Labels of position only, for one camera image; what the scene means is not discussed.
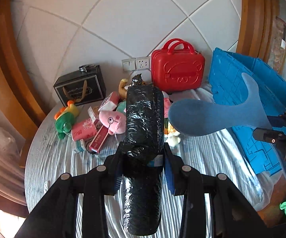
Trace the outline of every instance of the blue plastic scoop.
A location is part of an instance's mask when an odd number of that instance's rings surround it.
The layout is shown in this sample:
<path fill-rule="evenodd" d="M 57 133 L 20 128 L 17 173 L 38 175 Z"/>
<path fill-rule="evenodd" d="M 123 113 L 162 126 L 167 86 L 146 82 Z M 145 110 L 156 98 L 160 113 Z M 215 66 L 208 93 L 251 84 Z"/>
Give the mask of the blue plastic scoop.
<path fill-rule="evenodd" d="M 171 125 L 188 136 L 203 136 L 233 126 L 272 129 L 261 104 L 258 84 L 246 73 L 241 76 L 248 89 L 248 98 L 244 103 L 227 106 L 197 99 L 179 100 L 168 111 Z M 286 178 L 286 161 L 273 144 L 272 146 Z"/>

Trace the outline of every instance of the wall socket panel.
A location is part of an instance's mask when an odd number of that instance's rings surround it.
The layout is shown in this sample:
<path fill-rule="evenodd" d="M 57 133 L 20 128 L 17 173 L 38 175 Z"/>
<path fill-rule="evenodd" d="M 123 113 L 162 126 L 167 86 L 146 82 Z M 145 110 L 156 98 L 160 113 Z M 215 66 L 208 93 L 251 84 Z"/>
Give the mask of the wall socket panel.
<path fill-rule="evenodd" d="M 144 69 L 149 69 L 150 68 L 150 57 L 138 57 L 135 59 L 136 61 L 136 69 L 139 70 L 144 70 Z"/>

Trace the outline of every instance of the white plush toy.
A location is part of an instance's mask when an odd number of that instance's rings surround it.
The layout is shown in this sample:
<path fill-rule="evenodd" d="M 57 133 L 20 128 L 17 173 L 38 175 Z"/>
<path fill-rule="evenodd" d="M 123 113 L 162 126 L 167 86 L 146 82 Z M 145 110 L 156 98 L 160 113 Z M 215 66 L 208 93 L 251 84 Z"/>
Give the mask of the white plush toy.
<path fill-rule="evenodd" d="M 181 142 L 181 138 L 178 136 L 180 133 L 178 131 L 170 132 L 167 134 L 166 142 L 171 146 L 174 147 L 178 143 Z"/>
<path fill-rule="evenodd" d="M 180 132 L 175 130 L 171 123 L 168 123 L 167 135 L 165 135 L 167 139 L 165 142 L 167 142 L 171 147 L 176 146 L 181 142 L 181 138 L 178 135 L 180 135 Z"/>

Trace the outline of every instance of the suitcase handle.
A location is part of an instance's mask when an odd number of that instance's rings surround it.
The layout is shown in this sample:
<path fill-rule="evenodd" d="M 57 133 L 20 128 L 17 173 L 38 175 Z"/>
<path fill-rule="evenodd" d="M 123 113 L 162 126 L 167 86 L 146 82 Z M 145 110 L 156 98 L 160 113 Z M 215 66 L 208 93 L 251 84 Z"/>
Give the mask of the suitcase handle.
<path fill-rule="evenodd" d="M 169 47 L 169 45 L 170 45 L 171 43 L 173 43 L 174 41 L 184 41 L 184 40 L 182 40 L 182 39 L 180 39 L 180 38 L 170 39 L 169 41 L 167 41 L 167 42 L 164 44 L 164 46 L 163 46 L 162 49 L 167 50 L 168 47 Z M 187 42 L 184 41 L 183 45 L 184 45 L 184 49 L 188 49 L 188 43 L 187 43 Z"/>
<path fill-rule="evenodd" d="M 168 54 L 168 55 L 174 54 L 174 49 L 175 49 L 175 47 L 177 47 L 177 46 L 180 45 L 180 44 L 186 44 L 186 45 L 188 46 L 188 48 L 189 48 L 189 52 L 190 52 L 192 55 L 195 54 L 195 49 L 194 49 L 194 47 L 193 47 L 190 43 L 187 43 L 187 42 L 185 42 L 185 41 L 179 41 L 179 42 L 173 44 L 173 45 L 169 48 L 167 54 Z"/>

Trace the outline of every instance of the light switch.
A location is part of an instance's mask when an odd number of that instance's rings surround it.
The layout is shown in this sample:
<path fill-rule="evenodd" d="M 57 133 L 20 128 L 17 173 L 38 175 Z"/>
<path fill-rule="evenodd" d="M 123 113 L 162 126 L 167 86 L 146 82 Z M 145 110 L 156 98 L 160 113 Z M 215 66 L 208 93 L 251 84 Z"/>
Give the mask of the light switch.
<path fill-rule="evenodd" d="M 135 60 L 131 60 L 131 61 L 129 61 L 129 69 L 130 69 L 130 71 L 135 71 L 136 69 L 135 69 Z"/>
<path fill-rule="evenodd" d="M 123 70 L 125 72 L 130 70 L 130 63 L 129 62 L 122 62 L 122 65 L 123 65 Z"/>
<path fill-rule="evenodd" d="M 129 58 L 129 59 L 122 60 L 122 66 L 125 72 L 135 71 L 136 70 L 135 65 L 136 65 L 135 58 Z"/>

